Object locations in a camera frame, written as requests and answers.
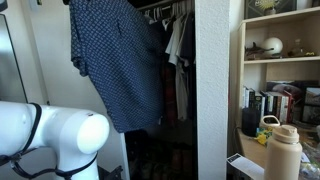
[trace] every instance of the dark blue patterned shirt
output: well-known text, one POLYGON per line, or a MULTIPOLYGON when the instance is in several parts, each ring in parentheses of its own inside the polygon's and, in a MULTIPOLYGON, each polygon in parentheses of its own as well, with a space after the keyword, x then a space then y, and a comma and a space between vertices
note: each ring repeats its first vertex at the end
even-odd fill
POLYGON ((69 6, 72 62, 90 77, 115 129, 157 123, 162 49, 144 16, 126 0, 71 0, 69 6))

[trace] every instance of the white water bottle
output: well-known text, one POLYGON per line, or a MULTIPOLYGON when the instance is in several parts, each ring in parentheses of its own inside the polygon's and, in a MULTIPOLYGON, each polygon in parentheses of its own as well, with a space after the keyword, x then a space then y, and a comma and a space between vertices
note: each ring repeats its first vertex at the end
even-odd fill
POLYGON ((298 180, 302 154, 297 128, 282 125, 272 130, 267 144, 265 180, 298 180))

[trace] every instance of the bottle handle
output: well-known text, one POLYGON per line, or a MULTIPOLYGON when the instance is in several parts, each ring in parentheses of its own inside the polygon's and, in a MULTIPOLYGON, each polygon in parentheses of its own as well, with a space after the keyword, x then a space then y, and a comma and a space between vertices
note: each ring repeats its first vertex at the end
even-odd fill
POLYGON ((263 116, 261 118, 261 120, 260 120, 260 127, 266 128, 266 127, 275 127, 275 126, 280 126, 280 121, 274 115, 263 116), (265 119, 267 119, 267 118, 273 118, 274 120, 276 120, 276 123, 267 123, 267 122, 265 122, 265 119))

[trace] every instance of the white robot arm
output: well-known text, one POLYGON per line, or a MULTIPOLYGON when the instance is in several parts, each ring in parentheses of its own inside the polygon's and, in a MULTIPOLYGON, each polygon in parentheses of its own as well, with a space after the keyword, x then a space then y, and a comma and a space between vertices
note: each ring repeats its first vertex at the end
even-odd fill
MULTIPOLYGON (((42 113, 28 149, 51 147, 60 172, 87 165, 73 174, 72 180, 98 180, 95 157, 110 130, 105 116, 83 109, 45 105, 38 108, 42 113)), ((0 101, 0 114, 0 155, 10 157, 26 146, 36 123, 37 106, 0 101)), ((56 179, 64 179, 57 174, 56 179)))

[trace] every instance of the closet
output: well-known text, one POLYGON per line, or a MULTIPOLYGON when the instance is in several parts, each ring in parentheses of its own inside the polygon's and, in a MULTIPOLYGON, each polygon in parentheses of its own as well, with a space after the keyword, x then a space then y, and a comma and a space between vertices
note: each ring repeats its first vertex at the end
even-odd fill
POLYGON ((158 125, 125 133, 130 178, 197 179, 194 2, 129 2, 161 33, 165 106, 158 125))

